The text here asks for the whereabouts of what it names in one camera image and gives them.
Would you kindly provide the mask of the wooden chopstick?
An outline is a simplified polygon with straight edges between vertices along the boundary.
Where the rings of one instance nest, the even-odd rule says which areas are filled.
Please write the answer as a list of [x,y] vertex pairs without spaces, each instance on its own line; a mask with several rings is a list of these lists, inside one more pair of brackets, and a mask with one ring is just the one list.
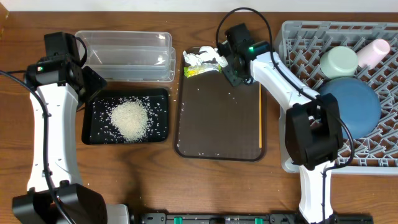
[[259,149],[262,149],[262,87],[259,84]]

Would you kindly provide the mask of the white tissue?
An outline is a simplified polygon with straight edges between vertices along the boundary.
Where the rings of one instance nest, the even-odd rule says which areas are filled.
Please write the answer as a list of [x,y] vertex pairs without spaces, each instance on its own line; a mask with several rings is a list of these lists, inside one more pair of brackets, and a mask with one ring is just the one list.
[[199,53],[197,54],[187,53],[186,51],[183,51],[183,57],[185,59],[185,62],[192,66],[201,65],[207,62],[210,63],[213,62],[214,60],[222,68],[228,65],[227,59],[218,53],[218,49],[210,46],[200,47]]

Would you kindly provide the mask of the green snack wrapper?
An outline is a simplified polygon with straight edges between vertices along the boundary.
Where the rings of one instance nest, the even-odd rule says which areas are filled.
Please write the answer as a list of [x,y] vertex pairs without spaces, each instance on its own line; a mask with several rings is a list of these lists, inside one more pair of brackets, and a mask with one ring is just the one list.
[[203,63],[201,65],[191,65],[184,68],[184,76],[187,78],[200,75],[206,72],[220,72],[221,66],[215,63]]

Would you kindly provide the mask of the pile of white rice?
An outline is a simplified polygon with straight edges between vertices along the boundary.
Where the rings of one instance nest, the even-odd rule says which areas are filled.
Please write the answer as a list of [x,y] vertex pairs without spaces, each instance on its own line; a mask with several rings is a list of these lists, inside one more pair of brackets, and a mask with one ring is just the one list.
[[146,132],[147,111],[140,103],[126,103],[111,111],[111,122],[128,140],[136,140]]

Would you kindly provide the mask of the mint green bowl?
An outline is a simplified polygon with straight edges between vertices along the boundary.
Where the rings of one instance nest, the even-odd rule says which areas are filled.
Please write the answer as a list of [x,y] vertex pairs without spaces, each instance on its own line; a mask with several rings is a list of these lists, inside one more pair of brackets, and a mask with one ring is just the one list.
[[348,47],[338,46],[323,54],[320,68],[329,79],[352,77],[358,67],[358,56]]

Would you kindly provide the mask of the dark blue plate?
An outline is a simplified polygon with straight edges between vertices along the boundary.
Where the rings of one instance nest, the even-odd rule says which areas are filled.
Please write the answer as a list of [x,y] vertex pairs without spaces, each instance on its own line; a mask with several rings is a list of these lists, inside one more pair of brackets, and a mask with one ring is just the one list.
[[321,95],[331,93],[338,101],[340,118],[353,139],[367,136],[381,118],[381,104],[376,92],[361,80],[343,77],[324,84]]

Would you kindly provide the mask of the pink cup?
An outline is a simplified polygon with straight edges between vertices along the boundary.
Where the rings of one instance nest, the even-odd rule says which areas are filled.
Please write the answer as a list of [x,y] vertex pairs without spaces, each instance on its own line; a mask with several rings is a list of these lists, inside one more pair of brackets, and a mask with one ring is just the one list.
[[373,69],[390,50],[391,47],[386,40],[376,39],[356,53],[358,56],[358,66]]

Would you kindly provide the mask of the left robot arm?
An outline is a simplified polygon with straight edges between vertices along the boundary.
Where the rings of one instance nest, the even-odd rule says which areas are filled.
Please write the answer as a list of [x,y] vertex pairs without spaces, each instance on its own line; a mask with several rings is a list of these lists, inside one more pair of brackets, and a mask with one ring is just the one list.
[[34,110],[34,161],[27,193],[12,199],[21,223],[107,223],[103,197],[83,185],[76,160],[75,116],[106,87],[85,64],[72,34],[44,36],[46,56],[29,65],[21,85]]

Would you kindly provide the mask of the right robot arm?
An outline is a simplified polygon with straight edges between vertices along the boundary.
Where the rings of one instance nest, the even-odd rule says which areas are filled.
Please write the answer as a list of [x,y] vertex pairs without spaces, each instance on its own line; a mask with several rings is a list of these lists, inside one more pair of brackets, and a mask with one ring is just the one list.
[[[283,146],[298,166],[299,210],[306,223],[333,223],[330,169],[343,145],[336,98],[303,84],[266,41],[256,42],[245,24],[229,28],[218,51],[227,61],[222,69],[232,86],[259,82],[278,102],[283,119]],[[322,98],[325,106],[317,105]]]

